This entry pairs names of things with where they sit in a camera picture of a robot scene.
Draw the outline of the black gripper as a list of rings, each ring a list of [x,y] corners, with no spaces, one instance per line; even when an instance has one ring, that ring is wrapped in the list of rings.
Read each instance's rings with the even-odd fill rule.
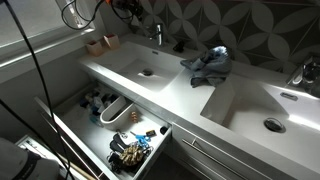
[[[143,13],[143,8],[140,5],[139,0],[111,0],[111,8],[114,13],[119,16],[116,9],[120,9],[124,12],[129,11],[131,16],[140,17]]]

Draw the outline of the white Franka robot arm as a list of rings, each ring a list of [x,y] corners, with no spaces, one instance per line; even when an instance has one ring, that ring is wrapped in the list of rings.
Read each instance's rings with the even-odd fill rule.
[[[36,65],[37,71],[39,73],[43,89],[48,101],[48,106],[51,106],[51,100],[49,97],[48,89],[40,68],[40,65],[38,63],[37,57],[35,55],[35,52],[29,42],[29,39],[27,38],[25,31],[14,12],[12,6],[8,2],[8,0],[1,0],[1,3],[5,4],[7,9],[9,10],[12,18],[14,19],[20,34],[22,35],[27,47],[29,48],[29,51],[32,55],[32,58],[34,60],[34,63]],[[75,180],[72,172],[70,171],[70,161],[64,162],[63,159],[57,154],[57,152],[46,142],[46,140],[33,128],[31,127],[27,122],[25,122],[17,113],[15,113],[3,100],[0,100],[0,104],[12,115],[14,116],[19,122],[21,122],[23,125],[25,125],[27,128],[29,128],[34,134],[38,136],[39,139],[41,139],[45,145],[52,151],[52,153],[59,159],[59,161],[62,163],[66,170],[65,178],[70,177],[72,180]],[[50,159],[44,159],[38,156],[37,154],[26,151],[18,146],[10,143],[9,141],[2,141],[1,142],[1,161],[4,163],[4,166],[1,167],[1,171],[7,171],[9,172],[8,176],[12,180],[27,180],[29,178],[36,178],[36,177],[52,177],[57,176],[59,173],[59,163],[50,160]]]

